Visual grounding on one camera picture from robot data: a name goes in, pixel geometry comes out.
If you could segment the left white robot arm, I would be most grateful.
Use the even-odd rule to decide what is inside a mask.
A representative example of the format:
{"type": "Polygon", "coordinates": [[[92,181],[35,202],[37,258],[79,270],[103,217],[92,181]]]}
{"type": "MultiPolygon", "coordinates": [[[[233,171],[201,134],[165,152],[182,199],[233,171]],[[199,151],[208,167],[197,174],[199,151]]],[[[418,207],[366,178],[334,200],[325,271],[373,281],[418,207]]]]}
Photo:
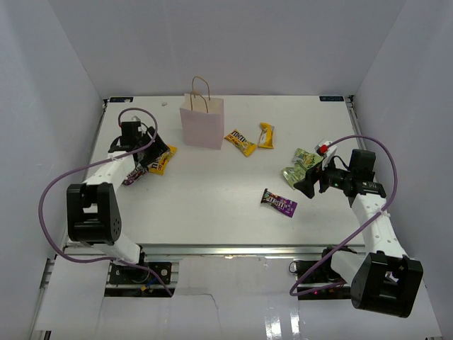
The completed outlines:
{"type": "Polygon", "coordinates": [[[125,274],[135,283],[149,276],[141,246],[122,232],[116,192],[135,181],[169,150],[154,127],[139,120],[120,124],[121,135],[108,150],[108,162],[83,183],[67,189],[67,229],[73,242],[95,247],[106,256],[127,262],[125,274]]]}

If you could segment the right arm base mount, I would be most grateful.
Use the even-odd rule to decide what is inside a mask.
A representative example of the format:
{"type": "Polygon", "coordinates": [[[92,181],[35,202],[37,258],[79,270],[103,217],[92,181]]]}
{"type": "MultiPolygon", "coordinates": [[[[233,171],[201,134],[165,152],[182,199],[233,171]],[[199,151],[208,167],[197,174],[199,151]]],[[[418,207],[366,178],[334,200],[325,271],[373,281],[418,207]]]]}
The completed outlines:
{"type": "MultiPolygon", "coordinates": [[[[301,278],[319,259],[333,248],[327,246],[286,246],[288,255],[292,256],[288,271],[296,280],[301,278]]],[[[310,273],[298,286],[297,292],[316,289],[312,293],[297,296],[298,301],[350,300],[350,285],[341,283],[343,279],[331,268],[331,259],[322,263],[310,273]]]]}

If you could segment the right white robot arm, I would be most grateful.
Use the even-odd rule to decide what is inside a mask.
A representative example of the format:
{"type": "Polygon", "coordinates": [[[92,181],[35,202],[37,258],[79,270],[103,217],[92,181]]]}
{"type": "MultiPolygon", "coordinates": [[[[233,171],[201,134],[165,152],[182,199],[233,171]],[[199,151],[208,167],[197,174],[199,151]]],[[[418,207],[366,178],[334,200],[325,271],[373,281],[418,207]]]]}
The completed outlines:
{"type": "Polygon", "coordinates": [[[400,245],[387,207],[390,203],[383,185],[374,180],[376,155],[354,149],[344,169],[335,165],[335,147],[323,145],[318,153],[323,160],[310,168],[295,187],[308,198],[314,197],[314,185],[321,192],[336,188],[348,198],[360,224],[366,250],[364,258],[347,242],[326,248],[321,259],[300,275],[301,284],[317,269],[330,283],[350,286],[354,308],[407,318],[413,309],[424,270],[421,262],[411,259],[400,245]]]}

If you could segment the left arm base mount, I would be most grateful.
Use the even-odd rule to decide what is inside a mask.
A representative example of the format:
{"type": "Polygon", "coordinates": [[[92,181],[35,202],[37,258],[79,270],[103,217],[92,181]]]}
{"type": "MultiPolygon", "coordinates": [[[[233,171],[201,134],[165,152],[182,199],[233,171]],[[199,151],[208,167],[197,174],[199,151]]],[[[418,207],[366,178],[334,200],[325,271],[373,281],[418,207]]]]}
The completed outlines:
{"type": "Polygon", "coordinates": [[[147,270],[111,263],[105,286],[105,296],[110,298],[170,298],[175,288],[171,285],[173,264],[169,261],[149,261],[140,255],[140,266],[151,269],[163,281],[147,270]]]}

